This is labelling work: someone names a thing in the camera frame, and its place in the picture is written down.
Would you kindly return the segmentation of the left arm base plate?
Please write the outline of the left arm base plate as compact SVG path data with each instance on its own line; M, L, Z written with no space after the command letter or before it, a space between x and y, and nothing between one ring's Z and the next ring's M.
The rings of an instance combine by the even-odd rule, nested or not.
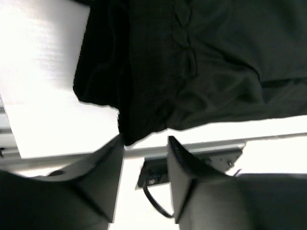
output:
M183 164L183 168L190 173L199 173L201 167L211 167L224 173L234 167L245 145L245 143L235 143L186 151L179 147L176 150L184 154L179 157L178 162ZM168 155L146 157L139 174L136 189L141 189L144 184L154 186L168 183L167 159Z

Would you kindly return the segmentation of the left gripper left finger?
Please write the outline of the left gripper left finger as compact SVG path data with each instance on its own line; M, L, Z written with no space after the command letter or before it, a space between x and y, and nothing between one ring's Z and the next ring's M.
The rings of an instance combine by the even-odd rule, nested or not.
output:
M106 230L113 222L123 155L118 135L48 176L1 171L1 229Z

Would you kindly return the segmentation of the black trousers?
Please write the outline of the black trousers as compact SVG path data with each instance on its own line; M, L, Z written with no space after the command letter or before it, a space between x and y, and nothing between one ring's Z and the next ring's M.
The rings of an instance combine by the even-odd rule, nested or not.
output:
M78 100L127 146L167 128L307 113L304 0L85 0Z

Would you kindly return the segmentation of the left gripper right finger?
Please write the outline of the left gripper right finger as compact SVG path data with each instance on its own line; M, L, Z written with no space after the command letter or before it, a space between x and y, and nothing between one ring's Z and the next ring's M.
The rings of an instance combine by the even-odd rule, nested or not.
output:
M182 230L304 230L307 177L303 174L228 176L211 167L188 172L186 149L168 139L168 177L174 217Z

